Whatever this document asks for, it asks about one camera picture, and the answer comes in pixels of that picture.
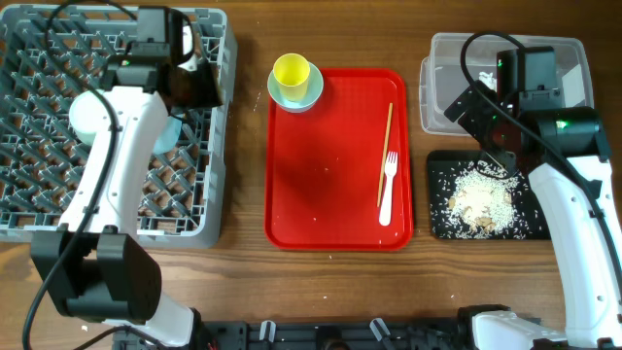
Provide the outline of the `large light blue plate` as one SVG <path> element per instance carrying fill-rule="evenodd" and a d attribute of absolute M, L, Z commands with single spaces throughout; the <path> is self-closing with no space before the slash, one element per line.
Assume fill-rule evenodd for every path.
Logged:
<path fill-rule="evenodd" d="M 160 155 L 170 152 L 177 144 L 183 122 L 175 116 L 169 116 L 153 147 L 153 154 Z"/>

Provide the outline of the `green bowl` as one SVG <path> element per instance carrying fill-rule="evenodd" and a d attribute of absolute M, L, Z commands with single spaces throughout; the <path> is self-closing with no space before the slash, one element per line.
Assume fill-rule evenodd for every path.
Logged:
<path fill-rule="evenodd" d="M 78 139 L 92 146 L 97 133 L 108 128 L 109 114 L 93 92 L 85 91 L 71 104 L 69 123 Z"/>

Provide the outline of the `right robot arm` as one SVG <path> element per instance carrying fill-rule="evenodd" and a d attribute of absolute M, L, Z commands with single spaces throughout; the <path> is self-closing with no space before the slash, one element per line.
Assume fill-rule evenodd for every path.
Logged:
<path fill-rule="evenodd" d="M 539 203 L 560 271 L 562 335 L 498 311 L 470 319 L 478 349 L 618 349 L 621 346 L 621 226 L 611 195 L 611 150 L 598 112 L 559 108 L 548 90 L 536 103 L 499 102 L 476 81 L 445 117 L 462 126 L 503 170 L 520 171 Z"/>

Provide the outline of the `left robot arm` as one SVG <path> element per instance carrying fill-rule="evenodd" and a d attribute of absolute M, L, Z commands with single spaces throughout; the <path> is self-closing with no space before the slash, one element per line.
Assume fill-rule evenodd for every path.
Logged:
<path fill-rule="evenodd" d="M 30 257 L 43 284 L 24 322 L 24 348 L 44 295 L 64 317 L 109 324 L 160 349 L 216 348 L 200 313 L 162 290 L 160 267 L 138 242 L 137 216 L 153 148 L 172 110 L 222 103 L 214 65 L 140 55 L 112 57 L 98 87 L 74 101 L 91 150 L 57 229 L 33 235 Z"/>

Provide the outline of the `clear plastic waste bin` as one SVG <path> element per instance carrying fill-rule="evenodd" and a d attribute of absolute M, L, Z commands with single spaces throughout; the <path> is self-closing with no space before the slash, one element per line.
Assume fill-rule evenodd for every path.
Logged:
<path fill-rule="evenodd" d="M 466 136 L 458 124 L 444 117 L 444 111 L 468 87 L 460 66 L 462 46 L 467 33 L 439 32 L 432 37 L 430 55 L 421 65 L 419 101 L 421 124 L 429 134 Z M 575 38 L 518 35 L 526 47 L 550 46 L 556 53 L 558 87 L 566 107 L 594 107 L 592 79 L 586 51 Z M 497 53 L 514 45 L 497 36 L 483 36 L 469 45 L 466 65 L 478 79 L 480 72 L 497 74 Z"/>

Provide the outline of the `grey plastic dishwasher rack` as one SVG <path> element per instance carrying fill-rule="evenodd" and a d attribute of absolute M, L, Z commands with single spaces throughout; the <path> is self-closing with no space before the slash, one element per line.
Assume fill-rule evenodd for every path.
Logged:
<path fill-rule="evenodd" d="M 136 37 L 135 8 L 13 4 L 1 12 L 1 237 L 53 230 L 78 191 L 89 148 L 69 123 L 80 82 L 96 84 L 109 55 Z M 182 109 L 174 148 L 153 156 L 138 207 L 147 248 L 217 243 L 225 189 L 225 130 L 238 45 L 226 14 L 189 8 L 198 59 L 217 75 L 223 105 Z M 77 81 L 69 81 L 73 73 Z"/>

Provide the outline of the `wooden chopstick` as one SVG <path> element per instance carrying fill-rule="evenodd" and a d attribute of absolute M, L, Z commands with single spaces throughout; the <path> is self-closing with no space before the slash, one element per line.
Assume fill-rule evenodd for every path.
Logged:
<path fill-rule="evenodd" d="M 377 207 L 380 207 L 381 199 L 382 199 L 382 191 L 383 191 L 383 183 L 384 183 L 384 169 L 385 169 L 385 162 L 387 158 L 388 145 L 389 145 L 389 139 L 390 139 L 390 133 L 391 133 L 393 106 L 394 106 L 393 102 L 390 102 L 389 107 L 388 107 L 388 115 L 387 115 L 387 122 L 386 122 L 386 129 L 385 129 L 385 136 L 384 136 L 384 143 L 383 143 L 382 163 L 381 163 L 381 168 L 380 168 L 380 178 L 379 178 L 378 193 L 377 193 L 378 194 Z"/>

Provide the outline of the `yellow plastic cup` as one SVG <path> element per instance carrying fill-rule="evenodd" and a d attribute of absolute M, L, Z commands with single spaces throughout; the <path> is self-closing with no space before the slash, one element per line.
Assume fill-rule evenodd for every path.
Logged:
<path fill-rule="evenodd" d="M 310 77 L 310 63 L 298 53 L 285 53 L 273 65 L 273 75 L 281 95 L 290 101 L 301 101 Z"/>

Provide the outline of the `small light blue bowl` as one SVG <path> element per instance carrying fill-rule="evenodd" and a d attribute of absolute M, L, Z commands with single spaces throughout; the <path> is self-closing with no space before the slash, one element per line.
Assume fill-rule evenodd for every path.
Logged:
<path fill-rule="evenodd" d="M 278 82 L 271 72 L 267 80 L 267 88 L 272 100 L 284 111 L 289 113 L 304 113 L 310 110 L 320 99 L 324 89 L 324 79 L 318 67 L 310 63 L 310 76 L 305 96 L 301 101 L 290 101 L 281 95 Z"/>

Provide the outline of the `white plastic fork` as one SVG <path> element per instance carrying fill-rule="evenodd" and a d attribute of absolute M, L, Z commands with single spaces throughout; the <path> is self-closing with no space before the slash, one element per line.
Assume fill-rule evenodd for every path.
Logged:
<path fill-rule="evenodd" d="M 397 174 L 398 155 L 397 152 L 388 152 L 384 174 L 386 177 L 385 188 L 383 191 L 379 223 L 383 227 L 387 227 L 391 222 L 392 216 L 392 203 L 393 203 L 393 184 L 394 178 Z"/>

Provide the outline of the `red plastic serving tray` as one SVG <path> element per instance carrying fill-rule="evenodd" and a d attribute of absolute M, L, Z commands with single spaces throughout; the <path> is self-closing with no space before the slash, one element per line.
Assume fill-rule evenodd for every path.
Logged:
<path fill-rule="evenodd" d="M 382 68 L 324 68 L 315 105 L 294 114 L 270 102 L 264 231 L 284 250 L 394 251 L 413 235 L 406 86 Z M 391 222 L 378 185 L 389 103 L 397 152 Z"/>

